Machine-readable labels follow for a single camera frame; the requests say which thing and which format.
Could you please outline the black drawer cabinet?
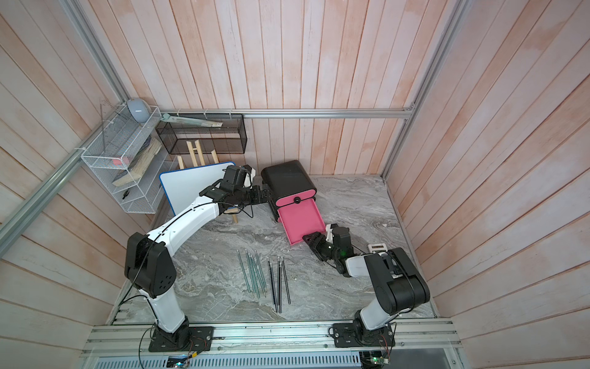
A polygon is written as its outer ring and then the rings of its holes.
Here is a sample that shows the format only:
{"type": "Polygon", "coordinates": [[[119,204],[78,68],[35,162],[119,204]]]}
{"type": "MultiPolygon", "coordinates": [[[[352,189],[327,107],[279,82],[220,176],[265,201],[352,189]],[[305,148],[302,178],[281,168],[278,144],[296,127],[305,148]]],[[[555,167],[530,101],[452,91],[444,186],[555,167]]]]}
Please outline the black drawer cabinet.
{"type": "Polygon", "coordinates": [[[276,222],[280,222],[278,207],[275,205],[278,198],[316,189],[310,176],[298,160],[288,161],[278,165],[272,165],[262,170],[261,178],[272,193],[270,209],[276,222]]]}

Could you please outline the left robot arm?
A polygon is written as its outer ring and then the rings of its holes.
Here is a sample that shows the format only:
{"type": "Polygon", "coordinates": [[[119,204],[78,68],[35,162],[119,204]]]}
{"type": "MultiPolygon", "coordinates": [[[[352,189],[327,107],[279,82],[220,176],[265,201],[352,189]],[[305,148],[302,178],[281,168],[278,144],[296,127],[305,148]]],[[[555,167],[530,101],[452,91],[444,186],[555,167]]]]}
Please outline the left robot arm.
{"type": "Polygon", "coordinates": [[[231,184],[223,179],[203,189],[178,215],[143,235],[128,239],[124,275],[147,298],[160,331],[174,334],[187,323],[174,291],[177,271],[172,257],[183,244],[229,208],[264,204],[270,190],[265,185],[231,184]]]}

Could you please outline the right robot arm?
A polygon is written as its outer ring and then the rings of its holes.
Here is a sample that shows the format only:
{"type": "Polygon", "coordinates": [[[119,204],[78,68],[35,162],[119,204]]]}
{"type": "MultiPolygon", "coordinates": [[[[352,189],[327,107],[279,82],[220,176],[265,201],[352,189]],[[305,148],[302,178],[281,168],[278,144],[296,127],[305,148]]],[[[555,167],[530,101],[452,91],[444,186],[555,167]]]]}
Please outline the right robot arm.
{"type": "Polygon", "coordinates": [[[347,278],[368,277],[375,299],[357,312],[354,319],[361,332],[373,332],[400,313],[430,301],[430,289],[415,264],[403,250],[355,254],[350,229],[333,227],[328,238],[321,232],[304,235],[303,241],[320,261],[334,263],[347,278]]]}

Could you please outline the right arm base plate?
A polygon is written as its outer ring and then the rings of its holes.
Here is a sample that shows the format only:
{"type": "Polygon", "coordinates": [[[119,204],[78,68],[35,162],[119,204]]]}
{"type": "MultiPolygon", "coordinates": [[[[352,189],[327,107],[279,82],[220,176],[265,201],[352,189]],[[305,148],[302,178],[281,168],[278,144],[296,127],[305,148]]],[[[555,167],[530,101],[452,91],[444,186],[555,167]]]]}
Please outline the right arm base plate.
{"type": "Polygon", "coordinates": [[[328,330],[338,348],[350,347],[394,347],[396,342],[391,327],[386,325],[370,331],[360,321],[336,323],[328,330]]]}

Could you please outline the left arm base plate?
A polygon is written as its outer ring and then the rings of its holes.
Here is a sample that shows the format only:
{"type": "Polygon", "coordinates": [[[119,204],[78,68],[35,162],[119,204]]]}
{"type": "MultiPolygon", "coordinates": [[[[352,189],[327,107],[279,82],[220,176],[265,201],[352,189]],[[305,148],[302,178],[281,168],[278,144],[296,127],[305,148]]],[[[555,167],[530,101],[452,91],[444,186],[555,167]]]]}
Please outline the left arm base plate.
{"type": "Polygon", "coordinates": [[[168,333],[156,327],[152,336],[149,352],[197,352],[209,351],[213,338],[212,326],[181,326],[175,333],[168,333]]]}

